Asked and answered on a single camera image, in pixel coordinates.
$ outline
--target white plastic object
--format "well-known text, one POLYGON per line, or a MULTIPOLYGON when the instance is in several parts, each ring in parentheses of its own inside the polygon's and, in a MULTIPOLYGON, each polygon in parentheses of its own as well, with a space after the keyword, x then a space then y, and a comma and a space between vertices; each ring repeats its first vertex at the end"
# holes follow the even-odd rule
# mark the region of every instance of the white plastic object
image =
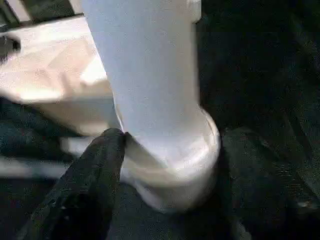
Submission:
POLYGON ((201 0, 187 0, 188 10, 192 23, 201 19, 201 0))
POLYGON ((2 95, 23 103, 112 97, 83 16, 20 27, 2 34, 21 43, 21 51, 0 65, 2 95))
POLYGON ((160 211, 183 211, 212 190, 219 132, 199 106, 186 0, 84 0, 123 128, 122 180, 160 211))

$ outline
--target white pipe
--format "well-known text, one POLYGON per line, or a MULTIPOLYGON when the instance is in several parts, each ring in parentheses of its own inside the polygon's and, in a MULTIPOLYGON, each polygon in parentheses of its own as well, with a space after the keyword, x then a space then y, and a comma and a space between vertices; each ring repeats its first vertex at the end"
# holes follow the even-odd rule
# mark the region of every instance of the white pipe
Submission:
POLYGON ((187 0, 190 19, 196 23, 201 19, 201 0, 187 0))
POLYGON ((198 104, 186 0, 83 0, 83 9, 133 137, 122 177, 159 210, 191 207, 210 189, 219 133, 198 104))

